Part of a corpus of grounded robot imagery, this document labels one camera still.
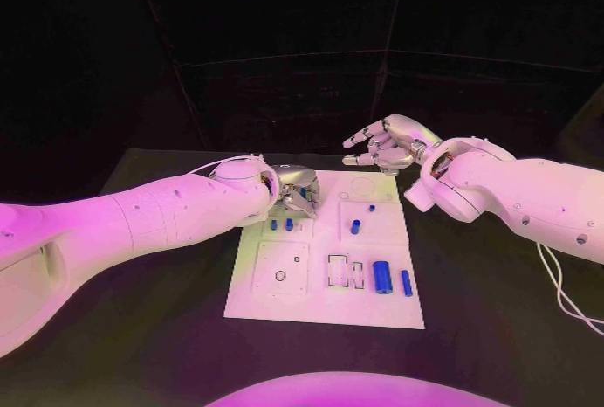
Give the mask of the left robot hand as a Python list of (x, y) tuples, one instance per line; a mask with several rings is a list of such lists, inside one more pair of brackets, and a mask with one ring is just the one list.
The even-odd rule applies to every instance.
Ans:
[(320, 182), (316, 171), (291, 164), (273, 165), (271, 168), (278, 179), (278, 200), (283, 206), (309, 218), (317, 218)]

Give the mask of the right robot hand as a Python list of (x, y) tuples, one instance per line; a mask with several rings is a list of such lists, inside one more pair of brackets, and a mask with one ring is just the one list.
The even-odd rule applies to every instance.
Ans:
[(349, 149), (366, 144), (368, 150), (346, 155), (346, 166), (376, 166), (385, 175), (397, 176), (414, 163), (422, 165), (443, 139), (412, 118), (391, 114), (362, 128), (342, 143)]

